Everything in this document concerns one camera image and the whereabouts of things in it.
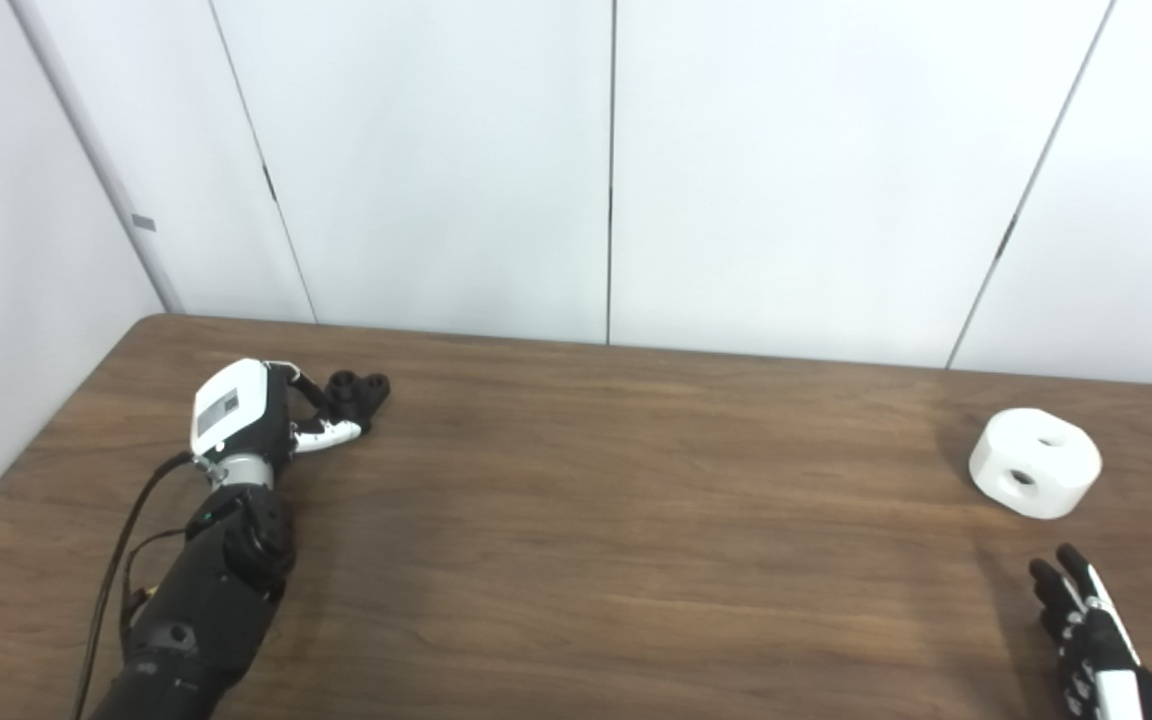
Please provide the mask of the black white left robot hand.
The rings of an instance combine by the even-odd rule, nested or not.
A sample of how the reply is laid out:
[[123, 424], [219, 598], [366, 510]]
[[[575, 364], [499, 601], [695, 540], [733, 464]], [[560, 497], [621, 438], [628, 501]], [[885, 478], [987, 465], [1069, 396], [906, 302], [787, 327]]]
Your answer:
[[210, 462], [250, 454], [276, 464], [362, 435], [357, 420], [329, 411], [324, 389], [298, 366], [244, 357], [196, 392], [189, 450]]

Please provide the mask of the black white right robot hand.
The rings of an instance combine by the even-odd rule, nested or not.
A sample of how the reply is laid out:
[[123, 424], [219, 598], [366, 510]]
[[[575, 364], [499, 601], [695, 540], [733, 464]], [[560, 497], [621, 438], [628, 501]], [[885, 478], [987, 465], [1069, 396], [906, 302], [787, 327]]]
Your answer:
[[1152, 719], [1152, 669], [1140, 661], [1096, 566], [1061, 543], [1056, 562], [1030, 560], [1039, 623], [1055, 647], [1070, 719]]

